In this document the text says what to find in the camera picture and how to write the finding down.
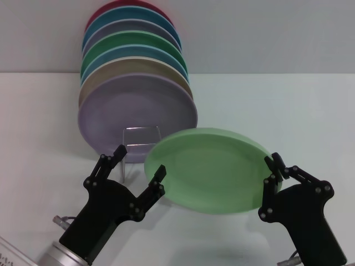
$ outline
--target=stack of plates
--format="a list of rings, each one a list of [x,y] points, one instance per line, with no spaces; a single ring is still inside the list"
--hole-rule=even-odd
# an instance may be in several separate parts
[[[181,41],[157,7],[139,0],[101,7],[86,26],[82,53],[78,124],[99,154],[111,155],[127,128],[158,127],[165,137],[196,127]]]

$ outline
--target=clear acrylic plate stand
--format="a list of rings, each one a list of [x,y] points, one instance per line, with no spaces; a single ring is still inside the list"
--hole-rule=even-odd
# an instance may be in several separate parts
[[[122,144],[127,154],[121,162],[121,182],[125,182],[125,163],[143,163],[148,152],[161,140],[158,126],[128,127],[123,130]]]

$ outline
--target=purple plate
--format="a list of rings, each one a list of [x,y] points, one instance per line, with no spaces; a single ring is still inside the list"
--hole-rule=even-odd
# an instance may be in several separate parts
[[[112,155],[122,144],[124,129],[158,126],[164,138],[196,127],[197,109],[177,83],[162,76],[132,73],[101,83],[82,103],[78,124],[97,153]],[[144,162],[146,152],[128,153],[126,162]]]

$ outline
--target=plate rim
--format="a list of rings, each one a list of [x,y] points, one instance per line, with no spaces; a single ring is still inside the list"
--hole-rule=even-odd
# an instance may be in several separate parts
[[[82,93],[84,92],[84,86],[85,86],[85,84],[87,83],[87,81],[89,80],[89,77],[92,76],[92,75],[94,75],[94,74],[97,73],[97,71],[99,71],[101,68],[103,68],[103,67],[105,67],[105,66],[107,66],[107,65],[109,65],[109,64],[114,64],[115,62],[120,62],[120,61],[124,61],[124,60],[145,60],[145,61],[148,61],[148,62],[158,63],[158,64],[160,64],[160,65],[163,65],[163,66],[165,66],[165,67],[167,67],[167,68],[173,70],[175,73],[178,74],[178,76],[180,76],[181,78],[183,78],[183,81],[186,83],[186,84],[185,84],[186,87],[189,88],[189,91],[186,91],[185,88],[182,87],[183,90],[186,91],[186,93],[192,98],[192,100],[194,99],[189,82],[184,78],[183,75],[181,75],[180,72],[178,72],[178,71],[177,71],[175,68],[173,68],[171,65],[166,64],[166,63],[164,63],[164,62],[162,62],[162,61],[160,61],[160,60],[157,60],[157,59],[154,59],[154,58],[149,58],[149,57],[121,57],[121,58],[111,60],[111,61],[109,61],[109,62],[107,62],[107,63],[101,65],[100,67],[96,68],[95,71],[93,71],[93,72],[86,78],[85,82],[84,82],[84,83],[82,84],[82,86],[80,87],[79,106],[82,106],[83,103],[85,102],[86,98],[95,90],[95,89],[93,89],[93,90],[87,95],[87,97],[85,97],[85,98],[83,98],[82,100],[80,100],[80,98],[82,98],[81,95],[82,95]]]
[[[166,34],[168,34],[168,35],[170,35],[170,36],[172,37],[172,39],[174,40],[175,44],[177,45],[177,47],[175,47],[175,48],[178,49],[178,50],[182,53],[181,48],[180,48],[178,42],[175,40],[174,36],[172,36],[171,33],[168,32],[166,29],[164,29],[162,26],[159,26],[158,24],[156,24],[156,23],[154,23],[154,22],[151,22],[151,21],[145,21],[144,19],[124,18],[124,19],[119,19],[119,20],[117,20],[117,21],[112,21],[112,22],[110,22],[110,23],[108,23],[108,24],[102,26],[101,28],[99,28],[96,32],[94,32],[93,35],[91,35],[90,38],[87,40],[87,43],[85,44],[85,46],[84,46],[84,48],[83,48],[83,50],[82,50],[82,58],[84,58],[84,56],[85,56],[85,55],[84,55],[84,51],[85,51],[85,48],[87,47],[89,41],[90,41],[90,40],[94,37],[94,35],[97,34],[100,30],[102,30],[103,28],[106,28],[106,27],[108,27],[108,26],[110,26],[110,25],[112,25],[112,24],[116,24],[116,23],[119,24],[119,23],[129,22],[129,21],[136,21],[136,22],[142,22],[142,23],[144,22],[144,23],[146,23],[146,24],[154,25],[155,27],[157,27],[157,28],[163,30]]]
[[[181,64],[181,65],[182,65],[182,67],[186,70],[186,72],[188,73],[187,65],[186,65],[186,61],[185,61],[184,57],[183,57],[182,54],[179,52],[179,50],[178,50],[175,46],[173,46],[172,43],[170,43],[170,42],[167,41],[166,39],[164,39],[164,38],[162,38],[161,36],[158,36],[158,35],[156,35],[156,34],[154,34],[154,33],[149,33],[149,32],[145,32],[145,31],[142,31],[142,30],[124,30],[124,31],[121,31],[121,32],[116,32],[116,33],[112,33],[112,34],[110,34],[110,35],[105,36],[105,37],[102,38],[100,41],[98,41],[97,43],[95,43],[95,44],[88,50],[88,52],[86,53],[86,55],[85,55],[84,58],[82,59],[82,66],[80,67],[80,77],[82,77],[82,74],[84,74],[84,71],[85,71],[85,70],[82,71],[82,70],[83,70],[83,63],[84,63],[86,57],[88,56],[88,54],[90,53],[90,51],[91,51],[92,49],[94,49],[95,46],[98,45],[100,42],[104,41],[105,39],[111,38],[111,37],[113,37],[113,36],[118,36],[117,38],[119,38],[119,35],[121,35],[121,34],[138,34],[138,35],[141,35],[141,36],[143,36],[143,35],[150,35],[151,37],[158,38],[158,39],[162,40],[163,42],[165,42],[165,43],[168,44],[169,46],[173,47],[173,49],[175,49],[175,50],[180,54],[181,60],[182,60],[182,62],[184,63],[184,64]]]
[[[109,3],[107,3],[107,4],[104,4],[103,6],[101,6],[100,8],[98,8],[95,12],[94,12],[94,14],[92,14],[91,15],[91,17],[88,19],[88,21],[87,21],[87,23],[86,23],[86,25],[85,25],[85,31],[84,32],[86,32],[86,30],[89,28],[89,26],[95,21],[95,19],[98,17],[98,16],[100,16],[101,14],[103,14],[103,13],[101,13],[101,14],[99,14],[95,19],[93,19],[91,22],[90,22],[90,20],[94,17],[94,15],[100,10],[100,9],[102,9],[102,8],[104,8],[104,7],[106,7],[106,6],[108,6],[108,5],[110,5],[110,4],[115,4],[115,3],[119,3],[119,2],[122,2],[122,1],[112,1],[112,2],[109,2]],[[162,16],[163,17],[165,17],[173,26],[174,26],[174,24],[173,24],[173,22],[170,20],[170,18],[169,18],[169,16],[164,12],[164,11],[162,11],[160,8],[158,8],[157,6],[155,6],[155,5],[153,5],[153,4],[150,4],[150,3],[147,3],[147,4],[149,4],[149,5],[152,5],[153,7],[155,7],[157,10],[159,10],[162,14]],[[113,9],[113,8],[118,8],[118,7],[123,7],[123,6],[128,6],[127,4],[123,4],[122,6],[117,6],[117,7],[112,7],[112,8],[109,8],[108,10],[111,10],[111,9]]]
[[[103,52],[102,54],[100,54],[99,56],[97,56],[93,61],[91,61],[91,63],[90,63],[90,64],[88,65],[88,67],[85,69],[85,71],[84,71],[84,73],[83,73],[83,76],[82,76],[82,78],[81,78],[81,80],[80,80],[80,87],[84,84],[83,78],[84,78],[84,76],[85,76],[87,70],[89,69],[89,67],[90,67],[91,65],[94,64],[94,62],[95,62],[99,57],[105,55],[105,54],[108,53],[108,52],[113,52],[114,50],[124,49],[124,48],[131,48],[131,47],[132,47],[132,48],[133,48],[133,47],[144,47],[144,48],[148,48],[148,49],[152,49],[152,50],[157,50],[157,51],[163,53],[164,55],[169,56],[172,60],[174,60],[176,63],[178,63],[178,64],[181,66],[181,69],[182,69],[182,71],[184,72],[184,74],[186,75],[186,77],[184,77],[184,75],[182,75],[182,76],[185,78],[185,80],[187,81],[187,83],[190,84],[190,82],[189,82],[189,74],[186,72],[186,70],[185,70],[184,67],[180,64],[180,62],[179,62],[178,60],[176,60],[176,58],[173,57],[171,54],[167,53],[167,52],[164,51],[164,50],[161,50],[161,49],[159,49],[159,48],[157,48],[157,47],[150,46],[150,45],[145,45],[145,44],[125,44],[125,45],[120,45],[120,46],[111,48],[111,49],[107,50],[106,52]],[[139,55],[132,55],[132,56],[128,56],[128,57],[141,57],[141,56],[139,56]],[[165,63],[165,64],[167,64],[167,65],[173,67],[172,65],[170,65],[170,64],[168,64],[168,63],[166,63],[166,62],[164,62],[164,61],[161,61],[161,62],[163,62],[163,63]],[[98,68],[100,68],[100,66],[98,66],[97,68],[95,68],[95,69],[92,71],[92,73],[95,72]]]
[[[83,48],[84,48],[84,46],[85,46],[85,44],[84,44],[85,36],[86,36],[86,34],[87,34],[89,28],[92,26],[92,24],[93,24],[96,20],[98,20],[100,17],[102,17],[103,15],[107,14],[108,12],[112,12],[112,11],[117,10],[117,9],[125,9],[125,8],[141,9],[141,10],[148,11],[148,12],[153,12],[153,13],[159,15],[161,18],[163,18],[163,19],[172,27],[172,29],[173,29],[174,32],[176,33],[177,39],[176,39],[173,35],[172,35],[172,36],[173,36],[174,39],[177,41],[177,43],[178,43],[180,49],[182,50],[181,39],[180,39],[180,36],[179,36],[179,34],[178,34],[178,31],[176,30],[176,28],[174,27],[174,25],[171,24],[164,16],[162,16],[162,15],[159,14],[158,12],[155,12],[154,10],[151,10],[151,9],[148,9],[148,8],[145,8],[145,7],[139,7],[139,6],[122,6],[122,7],[116,7],[116,8],[112,8],[112,9],[110,9],[110,10],[107,10],[106,12],[104,12],[104,13],[102,13],[100,16],[98,16],[95,20],[93,20],[93,21],[91,22],[90,26],[89,26],[89,27],[85,30],[85,32],[84,32],[83,42],[82,42],[82,50],[83,50]]]

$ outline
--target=cable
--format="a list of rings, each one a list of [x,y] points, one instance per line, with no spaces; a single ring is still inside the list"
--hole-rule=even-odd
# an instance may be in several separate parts
[[[277,263],[277,266],[296,266],[296,265],[299,265],[301,263],[302,263],[302,261],[301,261],[300,257],[294,257],[294,258],[285,260],[283,262]]]
[[[292,253],[292,255],[290,256],[290,259],[294,258],[296,256],[296,254],[298,253],[298,251],[296,250],[295,252]]]
[[[75,218],[74,216],[63,216],[62,220],[66,222],[67,220],[74,220]]]

